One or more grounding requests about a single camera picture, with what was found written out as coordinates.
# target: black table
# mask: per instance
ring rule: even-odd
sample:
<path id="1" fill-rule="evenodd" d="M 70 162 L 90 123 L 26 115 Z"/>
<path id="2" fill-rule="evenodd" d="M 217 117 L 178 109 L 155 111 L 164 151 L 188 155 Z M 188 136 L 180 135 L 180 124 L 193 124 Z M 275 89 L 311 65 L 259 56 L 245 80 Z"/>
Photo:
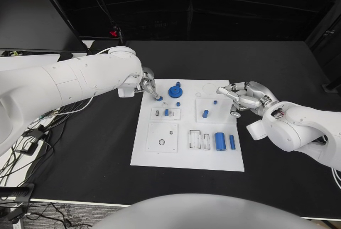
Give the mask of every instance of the black table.
<path id="1" fill-rule="evenodd" d="M 112 46 L 96 42 L 96 49 Z M 304 42 L 132 41 L 130 48 L 156 78 L 258 81 L 279 100 L 341 111 L 341 98 L 324 93 L 327 77 Z M 253 141 L 242 113 L 239 134 L 246 172 L 130 166 L 142 94 L 94 98 L 67 123 L 55 155 L 35 175 L 32 198 L 133 204 L 148 198 L 206 193 L 240 197 L 299 216 L 341 219 L 341 190 L 331 169 L 266 138 Z M 54 130 L 58 137 L 61 126 Z"/>

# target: blue cylinder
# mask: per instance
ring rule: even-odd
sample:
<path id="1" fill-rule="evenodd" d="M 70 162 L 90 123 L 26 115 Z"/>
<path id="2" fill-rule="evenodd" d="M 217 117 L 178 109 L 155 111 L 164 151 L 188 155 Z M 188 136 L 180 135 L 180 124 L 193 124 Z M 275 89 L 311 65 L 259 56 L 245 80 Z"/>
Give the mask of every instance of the blue cylinder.
<path id="1" fill-rule="evenodd" d="M 236 149 L 234 136 L 233 135 L 230 135 L 230 145 L 232 145 L 232 149 Z"/>
<path id="2" fill-rule="evenodd" d="M 203 113 L 203 117 L 204 117 L 204 118 L 208 117 L 208 110 L 204 111 L 204 113 Z"/>
<path id="3" fill-rule="evenodd" d="M 182 89 L 181 89 L 180 86 L 181 86 L 181 83 L 177 82 L 177 86 L 172 86 L 172 87 L 169 88 L 169 96 L 171 96 L 172 98 L 178 98 L 178 97 L 182 96 Z"/>
<path id="4" fill-rule="evenodd" d="M 224 151 L 226 150 L 226 135 L 224 133 L 219 132 L 214 134 L 214 136 L 216 136 L 217 151 Z"/>

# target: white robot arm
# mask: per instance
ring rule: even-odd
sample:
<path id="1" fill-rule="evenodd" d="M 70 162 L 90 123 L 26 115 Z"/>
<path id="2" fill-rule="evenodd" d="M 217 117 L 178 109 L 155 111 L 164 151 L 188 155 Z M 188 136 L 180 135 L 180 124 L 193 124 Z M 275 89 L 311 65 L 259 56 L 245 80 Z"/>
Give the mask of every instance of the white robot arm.
<path id="1" fill-rule="evenodd" d="M 25 69 L 0 71 L 0 156 L 32 121 L 48 111 L 119 89 L 120 97 L 149 92 L 154 72 L 123 46 L 97 54 Z"/>
<path id="2" fill-rule="evenodd" d="M 217 93 L 234 100 L 234 117 L 240 117 L 237 110 L 252 110 L 263 117 L 247 126 L 255 140 L 269 137 L 285 151 L 299 151 L 321 164 L 341 170 L 341 113 L 281 102 L 255 81 L 220 87 Z"/>

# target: black monitor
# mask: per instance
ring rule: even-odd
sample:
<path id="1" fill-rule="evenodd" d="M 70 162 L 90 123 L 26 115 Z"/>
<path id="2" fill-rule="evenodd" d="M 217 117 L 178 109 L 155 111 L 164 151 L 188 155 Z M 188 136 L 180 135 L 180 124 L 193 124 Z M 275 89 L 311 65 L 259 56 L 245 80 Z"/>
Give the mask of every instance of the black monitor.
<path id="1" fill-rule="evenodd" d="M 0 0 L 0 50 L 87 52 L 55 0 Z"/>

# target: floor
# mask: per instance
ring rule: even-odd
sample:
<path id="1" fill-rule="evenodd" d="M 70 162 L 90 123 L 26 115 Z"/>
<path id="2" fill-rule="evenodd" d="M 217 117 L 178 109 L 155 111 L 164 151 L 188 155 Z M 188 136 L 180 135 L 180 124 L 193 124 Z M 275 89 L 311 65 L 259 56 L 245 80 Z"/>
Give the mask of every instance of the floor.
<path id="1" fill-rule="evenodd" d="M 35 203 L 35 206 L 47 205 L 47 203 Z M 116 213 L 123 207 L 112 206 L 94 206 L 94 205 L 81 205 L 81 204 L 55 204 L 57 208 L 65 215 L 65 219 L 70 220 L 75 229 L 87 229 L 88 226 L 77 226 L 80 224 L 96 225 L 109 215 Z M 28 211 L 35 213 L 42 213 L 44 215 L 62 220 L 61 213 L 55 210 L 52 205 L 44 207 L 32 207 Z M 314 220 L 315 224 L 320 224 L 324 228 L 331 228 L 325 225 L 323 221 Z M 337 229 L 341 229 L 341 222 L 331 222 Z M 25 229 L 64 229 L 64 226 L 60 221 L 39 217 L 35 221 L 29 220 L 26 217 L 23 219 Z M 12 223 L 6 218 L 0 218 L 0 229 L 13 229 Z"/>

